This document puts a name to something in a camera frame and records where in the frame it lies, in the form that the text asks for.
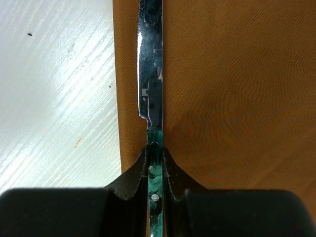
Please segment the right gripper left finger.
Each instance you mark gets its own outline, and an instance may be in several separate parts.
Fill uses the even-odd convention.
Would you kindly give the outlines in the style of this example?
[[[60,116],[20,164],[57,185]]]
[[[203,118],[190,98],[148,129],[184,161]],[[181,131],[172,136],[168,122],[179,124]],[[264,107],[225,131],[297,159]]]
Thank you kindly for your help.
[[[144,237],[148,159],[102,188],[11,189],[0,197],[3,237]]]

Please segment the orange-brown cloth napkin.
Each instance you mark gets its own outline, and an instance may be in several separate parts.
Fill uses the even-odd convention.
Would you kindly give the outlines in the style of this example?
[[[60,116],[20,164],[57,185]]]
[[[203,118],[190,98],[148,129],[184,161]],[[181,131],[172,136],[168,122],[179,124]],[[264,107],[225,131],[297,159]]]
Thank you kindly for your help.
[[[285,189],[316,214],[316,3],[166,0],[163,143],[209,189]]]

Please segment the green-handled steel knife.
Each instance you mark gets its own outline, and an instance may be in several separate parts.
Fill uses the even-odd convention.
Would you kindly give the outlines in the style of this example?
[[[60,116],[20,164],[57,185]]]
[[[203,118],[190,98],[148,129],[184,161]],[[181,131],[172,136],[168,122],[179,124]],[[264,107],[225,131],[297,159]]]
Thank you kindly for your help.
[[[163,2],[140,0],[137,34],[139,116],[147,121],[149,233],[163,235]]]

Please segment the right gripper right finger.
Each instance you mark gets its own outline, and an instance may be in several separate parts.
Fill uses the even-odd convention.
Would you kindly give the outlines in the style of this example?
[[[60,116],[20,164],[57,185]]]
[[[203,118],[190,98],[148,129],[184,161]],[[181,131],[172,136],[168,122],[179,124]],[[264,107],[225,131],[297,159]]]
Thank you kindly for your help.
[[[168,237],[308,237],[310,214],[286,190],[207,189],[163,154]]]

